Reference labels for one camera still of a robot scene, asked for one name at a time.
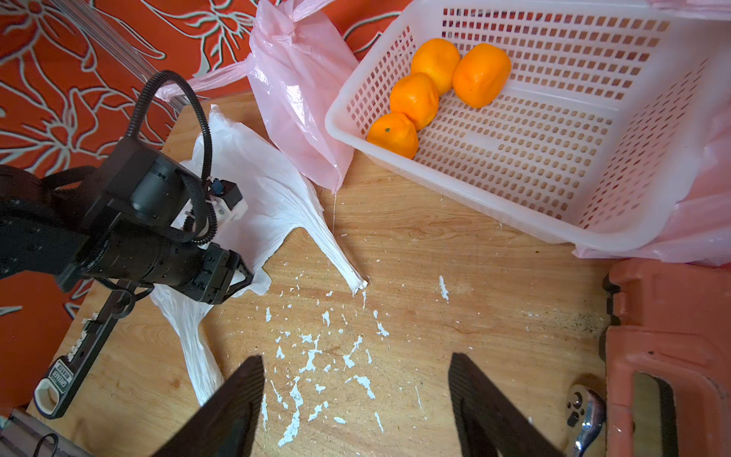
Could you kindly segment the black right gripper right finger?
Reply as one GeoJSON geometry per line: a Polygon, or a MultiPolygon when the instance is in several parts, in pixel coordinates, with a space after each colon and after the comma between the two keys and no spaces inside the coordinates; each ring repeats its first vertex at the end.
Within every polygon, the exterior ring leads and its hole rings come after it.
{"type": "Polygon", "coordinates": [[[451,357],[448,386],[462,455],[562,454],[466,354],[451,357]]]}

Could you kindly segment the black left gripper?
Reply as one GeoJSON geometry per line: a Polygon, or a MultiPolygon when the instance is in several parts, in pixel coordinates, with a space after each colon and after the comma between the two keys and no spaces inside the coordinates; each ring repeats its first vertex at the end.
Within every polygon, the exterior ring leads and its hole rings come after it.
{"type": "Polygon", "coordinates": [[[184,245],[171,259],[171,287],[208,305],[223,304],[254,278],[238,253],[216,243],[205,249],[184,245]]]}

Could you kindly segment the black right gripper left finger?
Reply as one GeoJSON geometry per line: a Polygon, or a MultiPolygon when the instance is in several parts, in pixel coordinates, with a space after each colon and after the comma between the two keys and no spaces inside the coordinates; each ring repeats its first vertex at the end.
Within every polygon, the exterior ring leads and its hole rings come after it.
{"type": "Polygon", "coordinates": [[[156,451],[157,456],[249,456],[264,389],[263,357],[238,368],[190,421],[156,451]]]}

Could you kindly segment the white plastic bag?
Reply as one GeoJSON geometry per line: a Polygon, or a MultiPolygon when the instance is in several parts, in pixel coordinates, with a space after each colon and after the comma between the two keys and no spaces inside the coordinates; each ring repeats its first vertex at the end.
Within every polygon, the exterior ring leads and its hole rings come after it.
{"type": "MultiPolygon", "coordinates": [[[[247,206],[239,218],[219,227],[214,241],[242,256],[253,274],[249,291],[268,292],[271,279],[264,265],[296,228],[308,232],[351,292],[365,289],[367,281],[350,264],[325,222],[314,186],[289,158],[250,127],[228,119],[216,105],[209,111],[209,129],[212,174],[236,184],[247,206]]],[[[178,334],[197,401],[205,405],[224,383],[199,331],[212,307],[163,285],[156,286],[150,298],[178,334]]]]}

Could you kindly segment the plain pink plastic bag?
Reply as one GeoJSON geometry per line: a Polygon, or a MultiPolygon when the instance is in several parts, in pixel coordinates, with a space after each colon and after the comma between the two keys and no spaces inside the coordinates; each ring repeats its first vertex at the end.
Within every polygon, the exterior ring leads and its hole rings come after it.
{"type": "Polygon", "coordinates": [[[246,60],[188,83],[201,93],[247,79],[270,140],[302,175],[337,192],[354,149],[327,132],[326,115],[358,61],[324,7],[260,2],[246,60]]]}

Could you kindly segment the pink printed plastic bag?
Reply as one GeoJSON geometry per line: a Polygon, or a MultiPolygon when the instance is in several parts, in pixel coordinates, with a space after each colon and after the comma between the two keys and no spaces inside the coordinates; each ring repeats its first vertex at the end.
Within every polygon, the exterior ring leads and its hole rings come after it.
{"type": "Polygon", "coordinates": [[[701,171],[689,195],[678,203],[649,244],[619,253],[578,247],[584,259],[643,258],[665,263],[720,267],[730,262],[730,108],[709,122],[701,171]]]}

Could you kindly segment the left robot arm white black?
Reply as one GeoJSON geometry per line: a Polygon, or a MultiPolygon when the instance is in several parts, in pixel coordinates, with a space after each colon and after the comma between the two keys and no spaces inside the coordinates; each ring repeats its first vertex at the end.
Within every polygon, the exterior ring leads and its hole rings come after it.
{"type": "Polygon", "coordinates": [[[253,280],[242,257],[214,238],[215,202],[234,208],[236,184],[212,176],[212,136],[190,84],[176,72],[152,76],[125,135],[99,167],[66,169],[39,178],[1,170],[1,274],[52,275],[69,291],[91,278],[121,292],[124,305],[167,286],[219,305],[253,280]],[[201,128],[204,158],[193,173],[139,137],[152,100],[172,82],[188,97],[201,128]]]}

